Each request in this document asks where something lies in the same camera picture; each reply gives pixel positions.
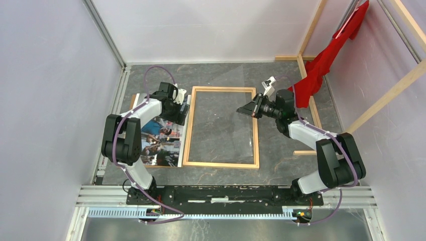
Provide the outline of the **clear plastic sheet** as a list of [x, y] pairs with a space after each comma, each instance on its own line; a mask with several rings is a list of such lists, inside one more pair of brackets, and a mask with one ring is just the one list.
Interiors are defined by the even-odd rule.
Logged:
[[[241, 64], [199, 64], [199, 86], [244, 87]], [[248, 92], [202, 92], [195, 98], [189, 159], [192, 162], [252, 164], [252, 119], [237, 113]]]

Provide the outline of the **printed colour photo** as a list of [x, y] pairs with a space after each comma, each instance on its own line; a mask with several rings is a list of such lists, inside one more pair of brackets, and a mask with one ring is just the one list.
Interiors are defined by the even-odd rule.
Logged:
[[183, 162], [188, 117], [178, 125], [155, 117], [141, 129], [142, 147], [148, 148], [148, 155], [141, 160], [148, 167], [180, 168]]

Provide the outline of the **wooden picture frame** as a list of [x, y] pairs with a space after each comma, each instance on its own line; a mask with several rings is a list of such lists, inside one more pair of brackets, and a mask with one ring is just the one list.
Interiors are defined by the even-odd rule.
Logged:
[[224, 87], [224, 86], [195, 86], [192, 88], [191, 101], [188, 114], [188, 123], [185, 137], [185, 145], [183, 152], [182, 165], [193, 167], [212, 167], [212, 168], [235, 168], [235, 169], [259, 169], [259, 138], [258, 138], [258, 122], [253, 119], [253, 164], [237, 164], [237, 163], [215, 163], [215, 162], [191, 162], [189, 160], [191, 137], [195, 113], [196, 94], [198, 92], [229, 92], [229, 93], [250, 93], [254, 98], [256, 88], [254, 87]]

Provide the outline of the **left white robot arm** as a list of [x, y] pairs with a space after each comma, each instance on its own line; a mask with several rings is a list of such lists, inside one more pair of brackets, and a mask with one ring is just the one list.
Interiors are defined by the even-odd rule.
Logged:
[[158, 90], [145, 96], [135, 108], [106, 117], [101, 154], [119, 167], [131, 185], [140, 190], [138, 197], [145, 204], [153, 204], [158, 191], [151, 187], [154, 178], [141, 160], [142, 153], [147, 150], [142, 146], [141, 129], [155, 117], [184, 126], [189, 111], [186, 96], [185, 89], [161, 82]]

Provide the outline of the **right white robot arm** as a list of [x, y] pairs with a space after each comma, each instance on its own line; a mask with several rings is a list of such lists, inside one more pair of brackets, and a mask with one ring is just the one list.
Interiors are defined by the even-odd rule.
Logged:
[[237, 113], [252, 118], [274, 119], [280, 133], [316, 152], [317, 170], [293, 181], [291, 201], [303, 205], [314, 192], [356, 186], [365, 178], [366, 168], [354, 137], [350, 133], [336, 134], [309, 124], [298, 114], [294, 101], [292, 91], [281, 89], [274, 101], [258, 93], [237, 109]]

